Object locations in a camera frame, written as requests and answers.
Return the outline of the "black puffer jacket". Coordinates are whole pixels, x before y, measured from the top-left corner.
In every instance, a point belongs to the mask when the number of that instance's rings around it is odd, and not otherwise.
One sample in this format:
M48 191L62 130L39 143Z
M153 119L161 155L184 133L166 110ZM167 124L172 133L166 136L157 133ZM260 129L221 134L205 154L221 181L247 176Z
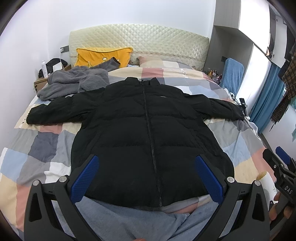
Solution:
M93 154L99 169L88 198L118 206L161 207L207 194L195 170L204 155L224 176L234 166L205 120L243 120L241 109L189 95L156 78L129 77L105 88L32 108L29 125L81 123L71 148L76 169Z

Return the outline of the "hanging dark plaid clothes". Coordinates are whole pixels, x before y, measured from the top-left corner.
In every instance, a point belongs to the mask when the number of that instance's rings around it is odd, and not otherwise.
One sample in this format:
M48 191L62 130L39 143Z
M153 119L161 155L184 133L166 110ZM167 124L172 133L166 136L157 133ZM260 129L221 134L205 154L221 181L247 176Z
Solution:
M286 92L271 115L271 121L276 124L281 120L288 109L288 106L295 98L295 43L290 50L291 59L284 64L278 74L279 78L285 84Z

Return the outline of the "light blue jeans legs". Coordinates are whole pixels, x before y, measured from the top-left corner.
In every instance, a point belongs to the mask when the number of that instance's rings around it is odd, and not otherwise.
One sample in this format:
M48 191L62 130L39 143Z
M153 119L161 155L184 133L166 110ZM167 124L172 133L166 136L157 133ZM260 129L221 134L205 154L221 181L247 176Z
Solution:
M121 207L87 197L75 206L103 240L193 240L218 204L205 195L159 208Z

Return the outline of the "blue curtain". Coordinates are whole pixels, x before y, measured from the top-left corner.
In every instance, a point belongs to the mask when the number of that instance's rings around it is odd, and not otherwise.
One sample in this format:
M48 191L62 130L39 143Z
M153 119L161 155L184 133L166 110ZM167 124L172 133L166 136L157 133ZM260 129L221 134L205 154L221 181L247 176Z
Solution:
M285 85L278 76L279 72L280 68L272 63L259 97L251 109L250 121L257 126L258 133L267 127L273 111L282 99Z

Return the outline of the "blue towel on chair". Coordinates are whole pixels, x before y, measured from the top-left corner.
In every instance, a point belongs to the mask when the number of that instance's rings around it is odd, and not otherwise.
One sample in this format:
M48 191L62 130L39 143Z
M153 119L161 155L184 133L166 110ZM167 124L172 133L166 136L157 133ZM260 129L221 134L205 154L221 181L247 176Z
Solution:
M243 64L232 58L227 58L225 61L220 86L222 88L226 88L229 93L233 93L234 96L236 96L243 81L243 74Z

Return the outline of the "bottles on bedside shelf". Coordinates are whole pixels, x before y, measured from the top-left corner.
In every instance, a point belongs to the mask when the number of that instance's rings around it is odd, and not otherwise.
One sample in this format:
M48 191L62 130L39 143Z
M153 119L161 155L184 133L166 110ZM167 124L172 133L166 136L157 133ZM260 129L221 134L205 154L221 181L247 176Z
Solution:
M219 73L217 70L208 68L207 75L217 84L220 84L222 79L222 73Z

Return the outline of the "grey fleece garment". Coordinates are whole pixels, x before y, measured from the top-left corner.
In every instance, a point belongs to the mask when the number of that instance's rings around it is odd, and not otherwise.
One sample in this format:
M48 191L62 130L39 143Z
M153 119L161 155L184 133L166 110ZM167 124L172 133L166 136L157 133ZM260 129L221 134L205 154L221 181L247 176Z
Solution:
M120 63L113 57L93 67L76 66L68 71L55 71L49 76L48 85L37 92L37 97L46 101L105 88L110 84L108 73L119 66Z

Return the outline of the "wooden nightstand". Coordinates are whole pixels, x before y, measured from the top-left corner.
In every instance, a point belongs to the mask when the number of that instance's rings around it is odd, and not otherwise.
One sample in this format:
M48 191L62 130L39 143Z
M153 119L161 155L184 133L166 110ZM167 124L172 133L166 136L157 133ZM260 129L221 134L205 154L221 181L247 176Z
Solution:
M34 89L35 92L37 93L38 91L40 91L46 84L48 83L48 77L47 78L38 78L35 82L34 82Z

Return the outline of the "white spray bottle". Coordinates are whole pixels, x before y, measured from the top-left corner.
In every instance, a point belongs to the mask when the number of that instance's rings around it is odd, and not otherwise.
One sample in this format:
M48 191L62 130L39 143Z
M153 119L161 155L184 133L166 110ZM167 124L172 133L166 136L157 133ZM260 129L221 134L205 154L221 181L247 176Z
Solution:
M47 71L47 66L45 61L42 61L42 72L43 72L43 77L47 78L48 77L48 71Z

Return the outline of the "yellow pillow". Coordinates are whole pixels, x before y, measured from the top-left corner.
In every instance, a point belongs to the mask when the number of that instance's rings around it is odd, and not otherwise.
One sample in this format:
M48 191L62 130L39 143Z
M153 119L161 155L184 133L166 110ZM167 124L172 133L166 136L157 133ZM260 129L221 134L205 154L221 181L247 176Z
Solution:
M120 63L119 68L123 68L128 65L133 48L77 48L76 52L77 59L74 66L93 67L114 57Z

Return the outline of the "pink patchwork pillow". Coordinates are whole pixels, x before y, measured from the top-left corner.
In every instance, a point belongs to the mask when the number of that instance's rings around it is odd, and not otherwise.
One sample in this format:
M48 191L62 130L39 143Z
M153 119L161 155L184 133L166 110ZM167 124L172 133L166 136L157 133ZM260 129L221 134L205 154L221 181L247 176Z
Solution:
M150 56L138 56L139 66L142 68L163 68L164 62L161 58Z

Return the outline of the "cream quilted headboard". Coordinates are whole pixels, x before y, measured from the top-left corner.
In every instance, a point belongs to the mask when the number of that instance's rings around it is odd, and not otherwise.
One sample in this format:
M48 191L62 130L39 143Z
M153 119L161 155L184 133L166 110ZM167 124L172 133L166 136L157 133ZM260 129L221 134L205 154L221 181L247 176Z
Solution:
M110 24L70 32L70 63L77 60L77 48L132 47L130 62L139 56L159 57L202 70L206 61L209 38L181 29L149 24Z

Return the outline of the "wall socket panel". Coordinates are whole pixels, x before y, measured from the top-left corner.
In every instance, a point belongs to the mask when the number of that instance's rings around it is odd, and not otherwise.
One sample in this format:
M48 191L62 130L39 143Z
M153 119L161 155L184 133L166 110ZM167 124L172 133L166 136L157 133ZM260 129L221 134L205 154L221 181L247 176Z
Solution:
M60 53L66 53L69 52L69 46L64 46L60 48Z

